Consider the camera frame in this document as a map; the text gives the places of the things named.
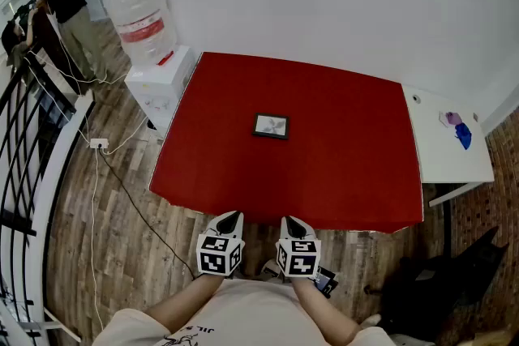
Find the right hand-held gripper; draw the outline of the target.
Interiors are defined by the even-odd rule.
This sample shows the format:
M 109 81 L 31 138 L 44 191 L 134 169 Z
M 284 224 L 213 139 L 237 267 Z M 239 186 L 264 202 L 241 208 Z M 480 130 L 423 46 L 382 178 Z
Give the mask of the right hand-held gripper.
M 314 279 L 320 264 L 321 241 L 315 230 L 294 216 L 281 218 L 277 265 L 284 277 Z

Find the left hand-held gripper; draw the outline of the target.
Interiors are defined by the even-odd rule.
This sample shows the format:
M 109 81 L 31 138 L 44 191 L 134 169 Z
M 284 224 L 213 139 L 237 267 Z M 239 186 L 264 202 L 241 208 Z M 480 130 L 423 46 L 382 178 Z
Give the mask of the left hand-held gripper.
M 241 240 L 243 222 L 242 212 L 228 211 L 208 223 L 196 246 L 199 273 L 228 277 L 234 272 L 242 261 L 245 246 Z

